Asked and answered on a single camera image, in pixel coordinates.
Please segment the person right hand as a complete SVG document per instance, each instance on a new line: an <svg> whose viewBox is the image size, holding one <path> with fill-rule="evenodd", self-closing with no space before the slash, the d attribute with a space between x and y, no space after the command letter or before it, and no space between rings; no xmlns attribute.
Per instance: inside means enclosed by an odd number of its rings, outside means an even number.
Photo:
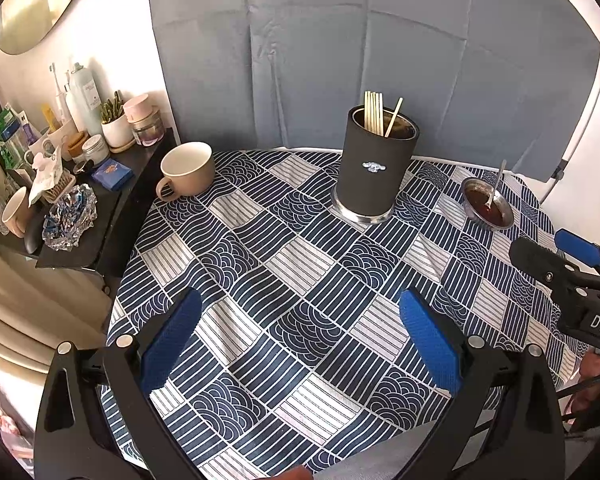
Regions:
<svg viewBox="0 0 600 480"><path fill-rule="evenodd" d="M600 354L593 350L585 353L580 364L580 378L578 382L600 376ZM584 411L600 396L600 384L592 385L586 389L573 393L565 408L565 413Z"/></svg>

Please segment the person left hand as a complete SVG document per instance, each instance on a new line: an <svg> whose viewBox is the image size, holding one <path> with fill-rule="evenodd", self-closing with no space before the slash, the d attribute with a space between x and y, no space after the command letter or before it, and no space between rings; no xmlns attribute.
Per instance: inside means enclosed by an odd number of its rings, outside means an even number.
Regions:
<svg viewBox="0 0 600 480"><path fill-rule="evenodd" d="M313 474L305 466L295 466L277 476L271 477L271 480L313 480Z"/></svg>

